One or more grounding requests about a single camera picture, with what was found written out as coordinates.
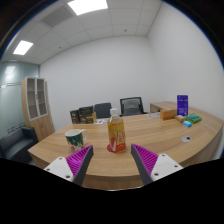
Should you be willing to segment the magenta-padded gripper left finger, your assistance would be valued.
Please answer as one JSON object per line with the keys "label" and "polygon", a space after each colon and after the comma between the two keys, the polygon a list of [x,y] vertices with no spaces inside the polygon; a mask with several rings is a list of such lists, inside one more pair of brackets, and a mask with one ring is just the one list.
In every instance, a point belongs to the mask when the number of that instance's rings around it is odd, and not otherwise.
{"label": "magenta-padded gripper left finger", "polygon": [[44,170],[81,186],[93,155],[93,146],[90,145],[68,157],[56,158]]}

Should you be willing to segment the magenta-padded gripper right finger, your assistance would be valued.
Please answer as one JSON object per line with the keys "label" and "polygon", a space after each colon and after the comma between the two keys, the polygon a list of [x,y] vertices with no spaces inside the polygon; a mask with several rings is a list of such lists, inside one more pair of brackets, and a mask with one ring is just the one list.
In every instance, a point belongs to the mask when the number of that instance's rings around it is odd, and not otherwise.
{"label": "magenta-padded gripper right finger", "polygon": [[182,166],[167,154],[158,155],[136,144],[131,145],[131,154],[144,185],[182,169]]}

